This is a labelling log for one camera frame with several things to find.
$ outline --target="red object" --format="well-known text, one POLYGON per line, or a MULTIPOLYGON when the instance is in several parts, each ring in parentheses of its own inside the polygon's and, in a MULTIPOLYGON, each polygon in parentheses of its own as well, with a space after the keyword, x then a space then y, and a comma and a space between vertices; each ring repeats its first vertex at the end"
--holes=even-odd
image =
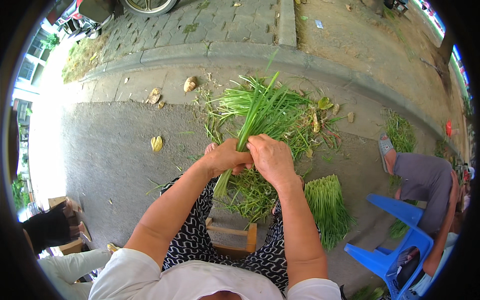
POLYGON ((447 124, 445 125, 445 131, 448 137, 452 136, 452 122, 450 120, 448 120, 447 124))

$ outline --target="sandal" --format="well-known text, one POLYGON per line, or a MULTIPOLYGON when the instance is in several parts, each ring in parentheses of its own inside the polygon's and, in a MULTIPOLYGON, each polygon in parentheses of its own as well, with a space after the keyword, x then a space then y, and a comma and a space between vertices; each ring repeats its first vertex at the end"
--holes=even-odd
POLYGON ((85 225, 85 223, 82 221, 82 222, 80 222, 80 224, 82 224, 82 225, 84 226, 84 228, 85 228, 85 231, 84 231, 84 232, 81 232, 81 231, 80 231, 80 232, 84 235, 84 237, 85 237, 88 241, 92 241, 92 237, 90 236, 90 233, 88 233, 87 226, 85 225))
POLYGON ((385 132, 380 134, 378 138, 378 150, 380 150, 380 158, 382 159, 382 164, 384 166, 385 173, 388 173, 387 166, 385 164, 385 155, 388 151, 393 149, 392 141, 387 137, 387 139, 382 140, 384 136, 387 136, 385 132))

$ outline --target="gray slipper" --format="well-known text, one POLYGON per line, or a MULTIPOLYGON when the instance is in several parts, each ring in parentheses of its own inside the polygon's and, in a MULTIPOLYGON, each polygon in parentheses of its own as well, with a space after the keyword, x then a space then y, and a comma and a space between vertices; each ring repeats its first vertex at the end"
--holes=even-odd
POLYGON ((388 151, 393 149, 392 141, 387 138, 386 140, 382 140, 384 136, 387 134, 385 132, 382 132, 380 134, 380 137, 378 138, 378 150, 380 150, 380 158, 382 159, 382 164, 384 166, 384 171, 385 173, 388 173, 387 166, 385 164, 385 155, 388 153, 388 151))

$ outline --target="wooden stool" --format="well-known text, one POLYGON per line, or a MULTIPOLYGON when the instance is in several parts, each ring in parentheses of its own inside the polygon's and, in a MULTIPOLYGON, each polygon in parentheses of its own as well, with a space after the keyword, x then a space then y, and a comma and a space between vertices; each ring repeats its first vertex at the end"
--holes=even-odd
POLYGON ((212 226, 213 219, 208 217, 206 220, 207 230, 222 232, 227 234, 241 235, 247 237, 245 248, 213 244, 218 254, 229 255, 233 260, 241 259, 250 253, 255 252, 257 247, 257 223, 251 223, 246 230, 236 230, 212 226))

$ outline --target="green vegetable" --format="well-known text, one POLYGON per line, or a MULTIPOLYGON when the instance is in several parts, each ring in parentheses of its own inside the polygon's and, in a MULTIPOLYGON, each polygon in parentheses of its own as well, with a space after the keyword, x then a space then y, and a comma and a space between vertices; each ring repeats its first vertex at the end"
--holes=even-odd
MULTIPOLYGON (((249 82, 252 92, 245 91, 239 84, 239 90, 227 89, 227 94, 218 100, 218 110, 222 116, 220 121, 230 115, 245 116, 245 123, 238 134, 237 151, 247 151, 245 145, 251 135, 266 133, 273 139, 282 139, 301 114, 296 106, 309 101, 298 95, 292 97, 293 94, 289 93, 284 85, 274 88, 279 75, 280 72, 277 72, 267 87, 258 78, 240 76, 249 82)), ((229 169, 220 175, 214 188, 214 197, 227 195, 231 173, 232 169, 229 169)))
POLYGON ((305 197, 313 219, 322 232, 323 248, 330 251, 345 238, 350 225, 356 225, 343 204, 337 176, 330 175, 308 182, 305 185, 305 197))

